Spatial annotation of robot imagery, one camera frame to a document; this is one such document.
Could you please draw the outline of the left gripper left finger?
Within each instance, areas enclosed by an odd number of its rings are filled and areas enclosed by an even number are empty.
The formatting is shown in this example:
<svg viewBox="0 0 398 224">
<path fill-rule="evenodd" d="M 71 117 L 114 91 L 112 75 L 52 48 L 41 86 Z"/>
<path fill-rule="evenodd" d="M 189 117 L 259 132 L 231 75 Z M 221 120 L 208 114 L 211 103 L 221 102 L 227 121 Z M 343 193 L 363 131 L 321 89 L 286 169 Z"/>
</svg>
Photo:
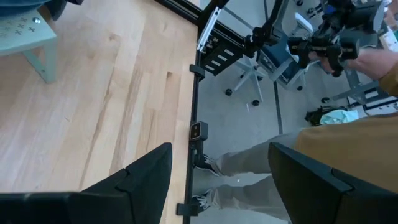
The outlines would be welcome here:
<svg viewBox="0 0 398 224">
<path fill-rule="evenodd" d="M 0 224 L 159 224 L 171 169 L 165 142 L 81 192 L 0 194 Z"/>
</svg>

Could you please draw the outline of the blue denim baseball cap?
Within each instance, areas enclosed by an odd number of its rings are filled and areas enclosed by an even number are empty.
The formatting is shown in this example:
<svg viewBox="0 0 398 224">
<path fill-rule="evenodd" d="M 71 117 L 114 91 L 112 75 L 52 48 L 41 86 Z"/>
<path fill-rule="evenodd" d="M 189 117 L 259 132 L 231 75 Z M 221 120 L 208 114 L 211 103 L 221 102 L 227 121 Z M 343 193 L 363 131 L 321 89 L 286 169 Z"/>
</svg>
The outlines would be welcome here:
<svg viewBox="0 0 398 224">
<path fill-rule="evenodd" d="M 37 9 L 50 0 L 0 0 L 0 17 L 15 16 Z"/>
</svg>

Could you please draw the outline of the black aluminium table frame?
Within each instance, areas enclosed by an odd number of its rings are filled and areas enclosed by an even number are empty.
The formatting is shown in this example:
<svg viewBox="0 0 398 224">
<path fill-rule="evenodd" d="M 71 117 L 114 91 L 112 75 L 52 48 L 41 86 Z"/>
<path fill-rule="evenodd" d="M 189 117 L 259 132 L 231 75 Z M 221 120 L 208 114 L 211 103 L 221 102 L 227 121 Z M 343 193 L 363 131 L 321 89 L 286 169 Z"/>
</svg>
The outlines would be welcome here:
<svg viewBox="0 0 398 224">
<path fill-rule="evenodd" d="M 197 26 L 197 40 L 199 40 L 215 7 L 222 10 L 229 0 L 211 0 L 204 9 L 200 9 L 190 0 L 155 1 Z M 205 72 L 210 72 L 213 75 L 219 74 L 243 56 L 243 49 L 244 37 L 216 21 L 203 51 L 196 51 L 195 63 L 190 65 L 190 71 L 194 75 L 190 125 L 198 122 L 198 91 L 200 81 L 205 78 Z M 177 204 L 176 209 L 176 215 L 183 218 L 182 224 L 191 224 L 191 217 L 196 217 L 199 214 L 199 206 L 192 202 L 193 170 L 194 166 L 202 160 L 203 146 L 196 149 L 189 140 L 185 200 L 184 203 Z"/>
</svg>

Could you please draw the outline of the black bag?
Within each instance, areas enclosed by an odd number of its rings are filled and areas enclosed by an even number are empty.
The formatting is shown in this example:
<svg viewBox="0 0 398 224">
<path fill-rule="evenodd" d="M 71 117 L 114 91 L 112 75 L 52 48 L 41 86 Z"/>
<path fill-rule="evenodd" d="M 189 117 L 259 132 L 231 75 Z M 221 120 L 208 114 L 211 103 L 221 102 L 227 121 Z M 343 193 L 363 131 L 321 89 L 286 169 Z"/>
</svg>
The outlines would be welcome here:
<svg viewBox="0 0 398 224">
<path fill-rule="evenodd" d="M 356 110 L 349 110 L 343 106 L 321 106 L 315 111 L 309 111 L 305 115 L 305 121 L 311 126 L 321 126 L 328 124 L 344 124 L 356 121 L 359 114 Z"/>
</svg>

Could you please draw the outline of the person's forearm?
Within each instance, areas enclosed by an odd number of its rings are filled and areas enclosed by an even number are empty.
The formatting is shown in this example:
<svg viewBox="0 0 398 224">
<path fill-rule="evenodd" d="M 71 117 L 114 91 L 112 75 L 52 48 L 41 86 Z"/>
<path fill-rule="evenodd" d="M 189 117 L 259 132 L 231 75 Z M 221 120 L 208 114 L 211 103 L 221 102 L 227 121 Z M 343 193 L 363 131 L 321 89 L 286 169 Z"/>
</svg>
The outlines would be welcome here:
<svg viewBox="0 0 398 224">
<path fill-rule="evenodd" d="M 347 68 L 377 80 L 382 90 L 398 96 L 398 52 L 362 49 L 356 59 L 348 60 Z"/>
</svg>

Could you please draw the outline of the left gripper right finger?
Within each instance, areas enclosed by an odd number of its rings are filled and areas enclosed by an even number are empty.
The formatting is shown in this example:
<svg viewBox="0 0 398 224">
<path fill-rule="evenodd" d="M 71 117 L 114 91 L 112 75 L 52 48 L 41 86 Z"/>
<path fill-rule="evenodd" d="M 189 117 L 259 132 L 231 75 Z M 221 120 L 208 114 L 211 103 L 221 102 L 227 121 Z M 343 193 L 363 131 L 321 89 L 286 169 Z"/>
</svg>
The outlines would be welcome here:
<svg viewBox="0 0 398 224">
<path fill-rule="evenodd" d="M 398 224 L 398 194 L 279 143 L 268 161 L 292 224 Z"/>
</svg>

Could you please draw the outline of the pale green perforated metal shelf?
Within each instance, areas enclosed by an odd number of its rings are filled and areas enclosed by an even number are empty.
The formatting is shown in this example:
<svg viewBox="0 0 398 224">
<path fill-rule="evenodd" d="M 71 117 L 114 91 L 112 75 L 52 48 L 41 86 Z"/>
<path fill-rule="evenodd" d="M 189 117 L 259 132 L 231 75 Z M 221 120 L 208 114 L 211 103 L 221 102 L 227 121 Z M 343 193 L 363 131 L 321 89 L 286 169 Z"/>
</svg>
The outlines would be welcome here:
<svg viewBox="0 0 398 224">
<path fill-rule="evenodd" d="M 23 53 L 46 83 L 56 80 L 57 35 L 37 10 L 0 19 L 0 56 Z"/>
</svg>

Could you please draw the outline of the blue grey office chair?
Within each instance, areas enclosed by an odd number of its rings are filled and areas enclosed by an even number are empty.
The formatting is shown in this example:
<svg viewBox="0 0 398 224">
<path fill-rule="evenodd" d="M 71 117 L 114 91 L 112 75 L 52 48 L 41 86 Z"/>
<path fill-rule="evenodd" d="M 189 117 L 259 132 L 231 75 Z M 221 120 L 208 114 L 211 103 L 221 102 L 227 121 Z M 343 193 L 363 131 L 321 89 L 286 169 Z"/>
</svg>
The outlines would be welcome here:
<svg viewBox="0 0 398 224">
<path fill-rule="evenodd" d="M 305 74 L 314 63 L 311 62 L 306 68 L 300 68 L 298 57 L 289 52 L 287 39 L 288 36 L 284 34 L 278 44 L 272 47 L 264 46 L 257 51 L 255 60 L 251 60 L 247 56 L 238 60 L 235 64 L 243 70 L 243 74 L 234 88 L 225 90 L 225 95 L 231 96 L 246 81 L 251 80 L 257 93 L 257 98 L 252 101 L 252 105 L 257 106 L 263 102 L 259 82 L 265 77 L 279 83 L 286 90 L 293 88 L 298 91 L 302 90 L 305 86 Z"/>
</svg>

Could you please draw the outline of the person's hand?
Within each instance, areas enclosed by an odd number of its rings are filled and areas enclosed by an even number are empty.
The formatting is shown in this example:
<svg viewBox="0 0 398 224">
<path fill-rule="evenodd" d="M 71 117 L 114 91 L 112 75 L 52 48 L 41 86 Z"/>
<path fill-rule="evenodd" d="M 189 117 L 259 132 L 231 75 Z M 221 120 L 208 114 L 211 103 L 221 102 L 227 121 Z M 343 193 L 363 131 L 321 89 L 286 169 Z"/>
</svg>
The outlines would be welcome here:
<svg viewBox="0 0 398 224">
<path fill-rule="evenodd" d="M 318 55 L 316 52 L 310 52 L 308 57 L 311 63 L 319 64 L 326 73 L 333 74 L 335 72 L 329 64 L 328 58 Z"/>
</svg>

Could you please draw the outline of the silver aluminium bracket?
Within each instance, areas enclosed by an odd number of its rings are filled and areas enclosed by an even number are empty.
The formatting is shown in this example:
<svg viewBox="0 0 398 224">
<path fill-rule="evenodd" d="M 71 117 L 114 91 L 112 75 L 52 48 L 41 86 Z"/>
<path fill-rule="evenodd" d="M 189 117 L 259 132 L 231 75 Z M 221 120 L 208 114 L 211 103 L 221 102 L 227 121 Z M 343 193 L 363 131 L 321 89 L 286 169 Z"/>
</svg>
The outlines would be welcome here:
<svg viewBox="0 0 398 224">
<path fill-rule="evenodd" d="M 211 31 L 217 21 L 221 9 L 219 7 L 215 7 L 211 15 L 209 16 L 204 29 L 201 32 L 201 36 L 197 42 L 197 50 L 202 52 L 205 47 L 206 41 L 208 40 Z"/>
</svg>

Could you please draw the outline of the grey desk base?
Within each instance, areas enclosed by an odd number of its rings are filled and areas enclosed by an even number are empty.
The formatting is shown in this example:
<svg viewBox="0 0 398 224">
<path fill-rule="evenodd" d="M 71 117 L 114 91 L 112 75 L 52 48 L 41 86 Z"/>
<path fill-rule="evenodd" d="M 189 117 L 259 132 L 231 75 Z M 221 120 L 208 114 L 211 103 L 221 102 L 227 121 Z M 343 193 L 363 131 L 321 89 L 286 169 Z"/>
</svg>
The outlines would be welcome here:
<svg viewBox="0 0 398 224">
<path fill-rule="evenodd" d="M 377 80 L 362 84 L 356 71 L 344 70 L 343 73 L 348 80 L 350 90 L 335 96 L 323 97 L 321 99 L 322 103 L 329 103 L 343 98 L 352 98 L 360 105 L 366 105 L 389 97 L 389 95 L 380 88 Z"/>
</svg>

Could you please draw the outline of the person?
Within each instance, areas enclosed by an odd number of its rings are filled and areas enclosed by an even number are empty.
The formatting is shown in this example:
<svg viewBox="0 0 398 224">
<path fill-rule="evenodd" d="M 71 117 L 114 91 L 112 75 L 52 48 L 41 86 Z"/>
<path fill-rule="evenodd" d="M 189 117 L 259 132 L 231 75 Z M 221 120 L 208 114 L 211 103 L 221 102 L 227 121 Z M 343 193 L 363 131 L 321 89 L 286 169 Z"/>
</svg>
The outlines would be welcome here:
<svg viewBox="0 0 398 224">
<path fill-rule="evenodd" d="M 213 187 L 192 201 L 202 212 L 209 207 L 250 210 L 288 221 L 268 162 L 269 144 L 275 142 L 328 166 L 398 193 L 398 113 L 368 116 L 350 123 L 303 128 L 275 136 L 216 160 L 204 157 L 199 169 L 215 175 L 267 174 L 252 185 Z"/>
</svg>

